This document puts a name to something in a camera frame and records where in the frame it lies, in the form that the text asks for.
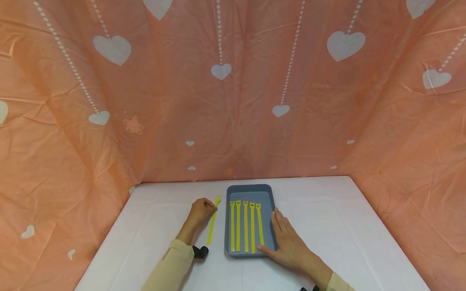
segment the sleeve cuff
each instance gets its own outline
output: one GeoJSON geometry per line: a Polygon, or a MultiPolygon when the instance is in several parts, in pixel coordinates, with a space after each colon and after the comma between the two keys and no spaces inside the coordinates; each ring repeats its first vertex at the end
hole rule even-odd
{"type": "Polygon", "coordinates": [[[330,282],[327,285],[327,291],[347,291],[350,288],[337,273],[333,272],[330,282]]]}
{"type": "Polygon", "coordinates": [[[176,250],[177,254],[179,254],[181,257],[191,258],[191,259],[194,258],[194,251],[192,250],[192,246],[186,245],[185,243],[183,243],[182,241],[178,239],[174,239],[170,242],[167,252],[169,252],[172,249],[176,250]]]}

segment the person's left hand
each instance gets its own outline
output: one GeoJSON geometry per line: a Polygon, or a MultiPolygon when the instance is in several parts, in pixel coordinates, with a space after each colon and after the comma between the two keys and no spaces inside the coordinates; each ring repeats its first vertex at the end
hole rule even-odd
{"type": "Polygon", "coordinates": [[[194,201],[192,204],[191,211],[189,212],[186,221],[198,226],[202,222],[206,221],[216,211],[217,207],[215,207],[212,201],[207,198],[201,198],[194,201]]]}

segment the table surface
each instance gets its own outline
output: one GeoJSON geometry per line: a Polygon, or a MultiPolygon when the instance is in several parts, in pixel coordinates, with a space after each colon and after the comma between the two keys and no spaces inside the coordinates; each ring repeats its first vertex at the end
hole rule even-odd
{"type": "MultiPolygon", "coordinates": [[[[269,184],[275,204],[308,247],[358,291],[426,291],[420,275],[354,182],[346,176],[147,183],[133,192],[76,291],[140,290],[176,236],[192,202],[222,195],[209,256],[194,262],[184,291],[312,290],[305,278],[268,258],[231,258],[224,251],[226,189],[269,184]]],[[[209,225],[196,235],[206,244],[209,225]]]]}

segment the dotted line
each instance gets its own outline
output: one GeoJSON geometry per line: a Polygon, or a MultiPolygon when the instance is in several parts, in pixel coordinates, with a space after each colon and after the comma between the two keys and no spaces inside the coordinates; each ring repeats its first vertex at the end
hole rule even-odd
{"type": "Polygon", "coordinates": [[[60,40],[60,37],[55,32],[55,29],[52,27],[52,24],[48,21],[48,18],[46,17],[46,15],[45,15],[43,9],[41,8],[41,6],[39,5],[39,3],[37,1],[35,1],[35,0],[33,0],[33,3],[34,3],[34,5],[36,5],[37,10],[39,11],[40,15],[42,16],[42,20],[44,20],[45,25],[47,25],[50,32],[52,32],[52,35],[54,36],[54,38],[55,38],[55,40],[56,40],[56,42],[58,44],[58,47],[62,50],[63,55],[65,56],[66,60],[68,61],[68,64],[69,64],[70,68],[73,70],[73,73],[75,73],[75,77],[78,80],[79,84],[81,85],[81,88],[83,89],[84,94],[86,95],[89,103],[91,104],[94,111],[97,112],[97,114],[99,114],[99,110],[94,105],[94,101],[92,101],[92,98],[90,97],[90,94],[87,91],[87,88],[84,85],[84,82],[82,81],[81,76],[78,73],[78,70],[76,69],[76,67],[75,67],[73,61],[71,60],[71,58],[69,57],[68,51],[63,46],[63,43],[60,40]]]}
{"type": "Polygon", "coordinates": [[[443,68],[446,67],[446,65],[450,62],[450,60],[453,58],[453,56],[456,54],[456,51],[459,50],[459,47],[461,47],[463,45],[463,42],[466,41],[466,34],[463,35],[463,38],[459,41],[459,43],[455,46],[455,48],[452,50],[452,52],[450,53],[450,55],[446,58],[446,60],[443,62],[443,64],[441,65],[441,68],[438,69],[437,71],[441,72],[443,71],[443,68]]]}
{"type": "Polygon", "coordinates": [[[354,11],[353,19],[351,20],[351,24],[349,25],[347,33],[351,33],[351,29],[353,28],[353,24],[356,22],[357,14],[359,13],[359,9],[361,8],[361,3],[363,0],[359,0],[359,4],[356,6],[356,10],[354,11]]]}
{"type": "Polygon", "coordinates": [[[108,30],[107,30],[107,27],[105,26],[105,23],[103,22],[102,15],[100,15],[100,11],[99,11],[99,9],[97,9],[96,0],[90,0],[90,1],[93,3],[92,6],[94,7],[94,10],[95,10],[95,12],[96,12],[96,14],[97,14],[97,17],[98,17],[98,19],[99,19],[99,22],[100,22],[100,24],[102,25],[103,32],[105,32],[105,36],[106,36],[107,38],[110,38],[110,34],[109,34],[108,30]]]}
{"type": "Polygon", "coordinates": [[[223,64],[223,55],[222,55],[222,21],[220,20],[220,0],[217,0],[217,32],[219,33],[219,64],[223,64]]]}
{"type": "Polygon", "coordinates": [[[291,51],[290,63],[288,65],[288,72],[287,72],[287,78],[285,80],[285,86],[283,87],[283,94],[281,95],[280,106],[283,105],[283,100],[285,100],[285,95],[287,94],[288,81],[289,81],[290,73],[291,73],[291,66],[293,65],[293,59],[295,58],[296,44],[298,42],[299,29],[301,28],[302,14],[304,13],[304,4],[306,4],[306,0],[302,1],[301,11],[299,12],[299,20],[298,20],[298,26],[296,27],[295,41],[293,43],[293,50],[291,51]]]}

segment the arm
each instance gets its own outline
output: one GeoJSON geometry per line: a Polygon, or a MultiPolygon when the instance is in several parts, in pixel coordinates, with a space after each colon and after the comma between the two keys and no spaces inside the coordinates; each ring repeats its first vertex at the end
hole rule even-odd
{"type": "Polygon", "coordinates": [[[332,271],[315,253],[311,252],[291,226],[288,218],[276,208],[272,212],[272,227],[277,238],[278,250],[264,245],[257,249],[273,260],[308,276],[322,291],[354,291],[332,271]]]}
{"type": "Polygon", "coordinates": [[[177,291],[188,272],[194,251],[191,243],[200,223],[207,220],[217,207],[206,199],[198,199],[177,237],[170,243],[167,252],[149,275],[142,291],[177,291]]]}

